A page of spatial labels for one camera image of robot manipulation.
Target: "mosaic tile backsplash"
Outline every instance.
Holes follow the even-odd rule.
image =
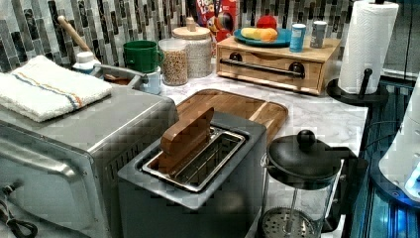
[[[187,14],[194,14],[194,1],[1,0],[0,71],[37,55],[71,67],[80,48],[57,22],[59,15],[65,16],[100,61],[122,66],[124,43],[170,38],[172,29],[183,26]],[[352,9],[349,0],[237,0],[235,27],[254,26],[261,15],[270,13],[278,26],[287,29],[297,22],[311,26],[313,21],[326,21],[326,37],[343,39]]]

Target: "blue plate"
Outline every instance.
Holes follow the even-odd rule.
[[[291,31],[287,29],[277,28],[277,32],[279,33],[277,35],[277,40],[269,43],[245,38],[241,35],[241,29],[236,30],[234,32],[234,36],[238,41],[253,47],[288,48],[290,46]]]

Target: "white dish towel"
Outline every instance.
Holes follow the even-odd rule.
[[[44,56],[9,73],[0,72],[0,104],[42,122],[111,94],[111,84],[71,71]]]

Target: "green mug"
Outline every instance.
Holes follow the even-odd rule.
[[[133,41],[124,44],[124,63],[135,71],[150,73],[163,62],[163,53],[158,44],[151,41]]]

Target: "drawer handle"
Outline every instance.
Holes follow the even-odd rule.
[[[254,63],[248,63],[242,61],[242,56],[237,53],[232,53],[229,56],[229,59],[220,59],[220,63],[224,64],[233,64],[237,66],[248,67],[252,69],[262,70],[262,71],[269,71],[275,72],[283,75],[292,76],[294,78],[304,78],[305,77],[305,67],[300,62],[293,62],[288,70],[279,69],[275,67],[263,66]]]

